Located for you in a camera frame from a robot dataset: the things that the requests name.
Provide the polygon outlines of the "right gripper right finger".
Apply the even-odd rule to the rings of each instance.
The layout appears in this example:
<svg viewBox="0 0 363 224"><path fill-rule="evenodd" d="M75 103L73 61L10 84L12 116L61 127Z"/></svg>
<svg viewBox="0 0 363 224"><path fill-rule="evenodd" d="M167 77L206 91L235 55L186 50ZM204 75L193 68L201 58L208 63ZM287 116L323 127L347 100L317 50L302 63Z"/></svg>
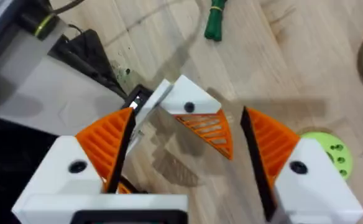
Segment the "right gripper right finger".
<svg viewBox="0 0 363 224"><path fill-rule="evenodd" d="M358 223L363 207L314 138L252 108L244 132L267 223Z"/></svg>

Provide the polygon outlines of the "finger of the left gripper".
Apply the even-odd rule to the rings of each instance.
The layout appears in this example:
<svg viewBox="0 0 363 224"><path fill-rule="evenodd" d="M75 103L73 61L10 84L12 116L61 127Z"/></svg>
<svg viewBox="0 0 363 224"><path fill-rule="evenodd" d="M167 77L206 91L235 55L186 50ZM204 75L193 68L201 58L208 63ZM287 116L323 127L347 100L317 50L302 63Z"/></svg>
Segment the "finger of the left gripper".
<svg viewBox="0 0 363 224"><path fill-rule="evenodd" d="M119 194L138 194L139 190L134 187L124 176L121 176L117 191Z"/></svg>
<svg viewBox="0 0 363 224"><path fill-rule="evenodd" d="M222 105L196 83L180 75L159 105L226 159L233 159L231 129Z"/></svg>

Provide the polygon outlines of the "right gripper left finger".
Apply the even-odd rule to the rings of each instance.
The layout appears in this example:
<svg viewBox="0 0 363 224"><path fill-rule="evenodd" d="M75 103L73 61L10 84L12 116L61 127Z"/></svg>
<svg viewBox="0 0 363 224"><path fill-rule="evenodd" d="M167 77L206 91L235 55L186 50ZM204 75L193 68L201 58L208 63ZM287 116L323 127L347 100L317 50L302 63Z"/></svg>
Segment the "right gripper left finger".
<svg viewBox="0 0 363 224"><path fill-rule="evenodd" d="M134 110L128 107L104 116L74 136L56 138L12 211L21 211L38 195L118 193L135 125Z"/></svg>

